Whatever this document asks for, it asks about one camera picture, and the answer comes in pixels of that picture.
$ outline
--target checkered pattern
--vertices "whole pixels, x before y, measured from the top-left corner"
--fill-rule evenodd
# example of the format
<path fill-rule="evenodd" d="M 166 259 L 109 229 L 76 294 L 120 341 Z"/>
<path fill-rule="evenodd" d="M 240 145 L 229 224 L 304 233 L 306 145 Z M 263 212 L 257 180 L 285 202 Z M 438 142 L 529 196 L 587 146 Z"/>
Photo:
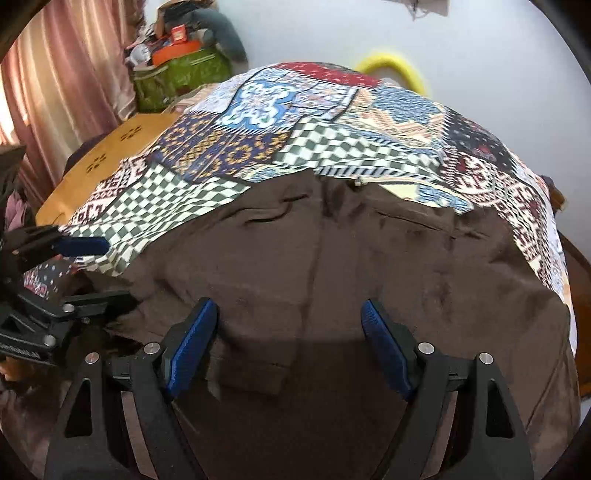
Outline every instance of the checkered pattern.
<path fill-rule="evenodd" d="M 111 244 L 104 257 L 81 257 L 77 263 L 87 270 L 119 275 L 160 235 L 231 202 L 248 188 L 219 177 L 190 184 L 155 164 L 99 219 L 67 230 L 71 236 L 103 236 Z"/>
<path fill-rule="evenodd" d="M 436 158 L 417 155 L 405 147 L 381 145 L 313 117 L 305 117 L 295 126 L 275 161 L 337 177 L 400 173 L 433 179 L 439 166 Z"/>

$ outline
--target green bag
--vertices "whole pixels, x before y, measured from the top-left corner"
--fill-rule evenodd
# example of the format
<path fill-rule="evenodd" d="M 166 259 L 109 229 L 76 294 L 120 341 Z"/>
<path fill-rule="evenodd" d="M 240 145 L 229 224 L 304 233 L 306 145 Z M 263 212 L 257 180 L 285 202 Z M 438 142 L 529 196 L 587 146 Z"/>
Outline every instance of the green bag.
<path fill-rule="evenodd" d="M 140 113 L 161 112 L 179 96 L 206 83 L 232 76 L 229 60 L 215 48 L 203 48 L 169 60 L 155 70 L 134 73 Z"/>

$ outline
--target white wall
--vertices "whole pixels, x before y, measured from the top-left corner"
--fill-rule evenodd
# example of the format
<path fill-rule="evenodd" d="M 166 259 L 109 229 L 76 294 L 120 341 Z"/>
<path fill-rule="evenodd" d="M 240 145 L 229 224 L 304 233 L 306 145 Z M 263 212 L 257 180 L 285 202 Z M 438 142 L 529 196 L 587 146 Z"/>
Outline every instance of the white wall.
<path fill-rule="evenodd" d="M 146 20 L 146 24 L 150 25 L 156 22 L 156 12 L 158 7 L 168 0 L 145 0 L 144 2 L 144 18 Z"/>
<path fill-rule="evenodd" d="M 529 0 L 449 1 L 447 16 L 415 21 L 405 5 L 387 0 L 218 4 L 251 67 L 295 60 L 354 67 L 372 51 L 402 54 L 433 99 L 482 124 L 554 179 L 569 201 L 558 227 L 591 259 L 591 85 Z"/>

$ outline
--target blue gripper pad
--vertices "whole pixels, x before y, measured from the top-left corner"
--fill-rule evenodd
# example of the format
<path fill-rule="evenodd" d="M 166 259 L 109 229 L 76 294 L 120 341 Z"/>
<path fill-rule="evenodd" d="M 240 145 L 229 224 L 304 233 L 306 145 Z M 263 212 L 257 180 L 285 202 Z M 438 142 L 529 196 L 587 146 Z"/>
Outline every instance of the blue gripper pad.
<path fill-rule="evenodd" d="M 361 326 L 388 386 L 408 401 L 421 380 L 420 367 L 414 353 L 417 343 L 413 334 L 404 325 L 392 322 L 376 300 L 363 303 Z"/>
<path fill-rule="evenodd" d="M 218 308 L 213 300 L 202 298 L 187 319 L 173 325 L 164 337 L 161 373 L 172 398 L 191 385 L 216 329 L 217 316 Z"/>
<path fill-rule="evenodd" d="M 110 248 L 109 241 L 101 236 L 65 236 L 57 241 L 55 250 L 64 257 L 100 257 L 106 255 Z"/>

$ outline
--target yellow object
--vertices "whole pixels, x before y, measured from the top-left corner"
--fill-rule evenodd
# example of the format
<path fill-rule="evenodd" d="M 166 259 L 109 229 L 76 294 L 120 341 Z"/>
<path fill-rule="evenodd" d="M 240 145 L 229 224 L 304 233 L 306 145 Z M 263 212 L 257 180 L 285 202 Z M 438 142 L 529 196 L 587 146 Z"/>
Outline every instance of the yellow object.
<path fill-rule="evenodd" d="M 177 113 L 138 114 L 107 135 L 64 176 L 37 212 L 37 225 L 69 222 L 98 183 L 113 175 L 122 159 L 141 153 L 178 117 Z"/>
<path fill-rule="evenodd" d="M 427 89 L 421 76 L 404 58 L 388 53 L 377 53 L 370 55 L 357 65 L 358 72 L 370 75 L 378 69 L 392 69 L 397 72 L 406 83 L 405 87 L 419 95 L 427 95 Z"/>

